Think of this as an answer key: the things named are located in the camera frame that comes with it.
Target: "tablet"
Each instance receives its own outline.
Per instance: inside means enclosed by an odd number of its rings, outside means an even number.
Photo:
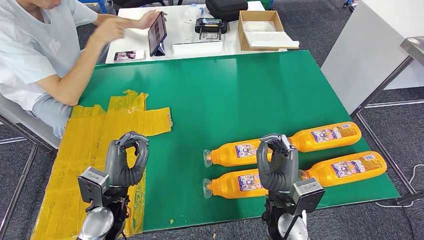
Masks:
[[[163,56],[163,41],[167,37],[167,28],[165,26],[164,13],[161,11],[157,16],[151,28],[148,30],[148,44],[150,47],[150,56]]]

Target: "jeans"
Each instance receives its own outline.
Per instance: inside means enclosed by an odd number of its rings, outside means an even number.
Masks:
[[[29,113],[52,127],[53,134],[61,139],[65,133],[71,110],[71,106],[62,104],[49,94],[46,94],[35,103]]]

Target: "green mat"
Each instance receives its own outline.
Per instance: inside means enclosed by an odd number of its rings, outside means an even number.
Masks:
[[[96,67],[80,99],[107,109],[110,96],[131,89],[148,93],[147,109],[170,107],[172,131],[150,137],[144,231],[260,216],[265,198],[205,199],[202,179],[241,167],[204,167],[203,150],[350,121],[308,51],[124,63]],[[369,150],[352,146],[300,153],[301,169]],[[386,174],[326,188],[319,208],[399,197]]]

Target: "robotic arm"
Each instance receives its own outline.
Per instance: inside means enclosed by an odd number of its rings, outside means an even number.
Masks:
[[[79,177],[82,200],[91,205],[78,234],[79,240],[115,240],[123,235],[128,208],[128,187],[138,184],[146,169],[149,140],[134,131],[113,140],[107,151],[105,172],[88,167]],[[132,168],[127,163],[127,148],[137,156]]]
[[[315,210],[325,190],[315,178],[298,179],[298,150],[284,134],[269,134],[260,141],[256,160],[260,183],[268,190],[262,214],[268,236],[272,240],[307,240],[306,225],[299,217],[303,211]],[[268,148],[272,150],[270,163]]]

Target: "plastic bottle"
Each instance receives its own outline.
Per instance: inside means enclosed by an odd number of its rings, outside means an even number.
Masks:
[[[364,151],[318,162],[309,170],[300,170],[299,178],[315,177],[321,186],[331,187],[377,177],[386,169],[386,162],[378,152]]]
[[[314,164],[309,170],[299,170],[299,179],[315,177],[323,187],[347,184],[370,179],[387,169],[383,157],[375,151],[364,151],[325,160]],[[258,169],[234,171],[220,178],[203,180],[205,198],[222,196],[227,199],[261,197],[268,194],[262,187]]]
[[[260,197],[268,194],[259,180],[258,169],[228,172],[213,180],[203,179],[205,198],[222,196],[226,199]]]
[[[311,152],[355,144],[361,139],[361,130],[351,121],[330,124],[301,130],[289,137],[299,152]],[[210,167],[218,164],[225,167],[256,164],[256,150],[261,141],[252,139],[239,142],[226,143],[215,150],[204,150],[204,166]],[[268,152],[271,160],[272,151]]]

